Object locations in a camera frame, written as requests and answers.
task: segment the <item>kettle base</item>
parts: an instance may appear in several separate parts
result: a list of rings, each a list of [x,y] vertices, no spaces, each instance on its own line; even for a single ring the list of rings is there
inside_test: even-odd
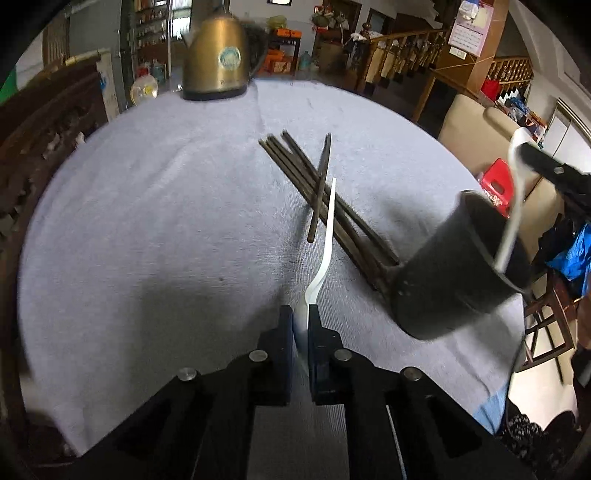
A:
[[[232,90],[224,90],[219,92],[191,92],[183,90],[183,98],[193,102],[204,102],[207,100],[222,100],[224,98],[232,98],[246,93],[248,85]]]

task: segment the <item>black metal frame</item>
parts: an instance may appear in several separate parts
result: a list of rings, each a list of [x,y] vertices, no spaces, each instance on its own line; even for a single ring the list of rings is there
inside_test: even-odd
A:
[[[293,314],[226,369],[183,369],[66,472],[66,479],[244,479],[257,406],[290,400]],[[343,348],[310,307],[310,391],[343,404],[352,480],[533,478],[419,369],[394,373]]]

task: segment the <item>wooden staircase railing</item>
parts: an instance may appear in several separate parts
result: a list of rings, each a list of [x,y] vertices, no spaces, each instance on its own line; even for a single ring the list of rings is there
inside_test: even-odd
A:
[[[516,88],[527,88],[534,78],[530,58],[495,57],[486,78],[501,84],[501,96]]]
[[[359,43],[353,57],[355,90],[371,95],[376,85],[387,87],[390,80],[401,83],[404,75],[424,73],[434,67],[449,29],[392,33]]]

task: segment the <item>shelf with bottles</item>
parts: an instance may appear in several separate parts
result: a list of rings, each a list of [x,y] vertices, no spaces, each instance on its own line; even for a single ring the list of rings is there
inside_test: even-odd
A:
[[[167,0],[134,0],[134,10],[137,14],[147,14],[150,11],[167,7]]]
[[[135,35],[135,39],[139,40],[144,37],[148,37],[150,35],[158,34],[158,33],[166,33],[166,20],[161,20],[160,23],[151,23],[143,28],[139,28]]]
[[[166,43],[166,32],[154,32],[137,38],[138,49],[159,43]]]
[[[158,21],[166,20],[167,8],[166,4],[160,7],[154,7],[147,10],[136,12],[135,25],[139,28],[143,25]]]

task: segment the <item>black cup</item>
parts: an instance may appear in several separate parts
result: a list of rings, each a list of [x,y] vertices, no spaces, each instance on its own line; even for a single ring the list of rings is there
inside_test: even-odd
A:
[[[392,283],[392,315],[400,328],[418,339],[435,339],[523,293],[531,274],[519,238],[506,273],[493,267],[506,223],[488,199],[461,192],[453,213]]]

